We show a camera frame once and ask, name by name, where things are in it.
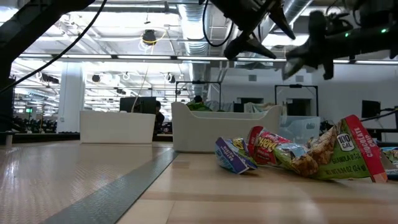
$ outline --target white bin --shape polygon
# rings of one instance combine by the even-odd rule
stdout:
[[[155,115],[100,111],[80,112],[82,143],[152,143]]]
[[[282,107],[267,113],[190,111],[183,103],[172,103],[173,143],[178,152],[214,152],[217,138],[246,139],[251,128],[263,126],[278,133]]]

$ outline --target person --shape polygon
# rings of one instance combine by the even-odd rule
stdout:
[[[156,101],[156,114],[155,114],[156,116],[155,116],[155,128],[154,128],[155,134],[161,132],[162,130],[164,115],[160,112],[161,108],[162,104],[159,101]]]
[[[209,107],[205,106],[203,98],[199,95],[195,96],[194,99],[187,103],[190,111],[212,111]]]
[[[195,103],[203,104],[203,98],[201,96],[195,96],[194,99]]]

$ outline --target white column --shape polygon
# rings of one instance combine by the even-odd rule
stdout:
[[[86,75],[83,64],[65,62],[62,68],[57,132],[80,132],[80,111],[84,109]]]

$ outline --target nature valley bar wrapper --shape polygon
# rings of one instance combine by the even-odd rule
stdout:
[[[249,156],[247,145],[242,138],[217,139],[215,154],[221,167],[236,174],[257,169],[257,164]]]
[[[320,180],[370,177],[386,182],[381,151],[360,120],[352,115],[341,120],[318,139],[301,146],[268,132],[252,128],[248,152],[260,165],[278,166]]]

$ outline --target black metal frame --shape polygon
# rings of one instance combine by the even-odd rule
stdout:
[[[177,102],[177,92],[178,92],[178,84],[180,83],[191,83],[191,84],[196,84],[196,85],[203,85],[203,84],[218,84],[220,87],[220,110],[221,110],[221,82],[206,82],[206,81],[177,81],[175,82],[175,101]]]
[[[394,142],[381,142],[382,141],[382,133],[398,133],[398,113],[395,113],[396,116],[396,128],[395,129],[382,129],[382,128],[367,128],[369,134],[372,136],[372,138],[376,138],[378,141],[380,141],[380,144],[383,144],[383,146],[379,147],[398,147],[398,143]]]
[[[289,88],[314,88],[315,89],[315,98],[317,101],[317,116],[319,116],[319,99],[318,99],[318,86],[314,85],[275,85],[275,105],[278,104],[278,95],[277,89],[278,87],[289,87]]]

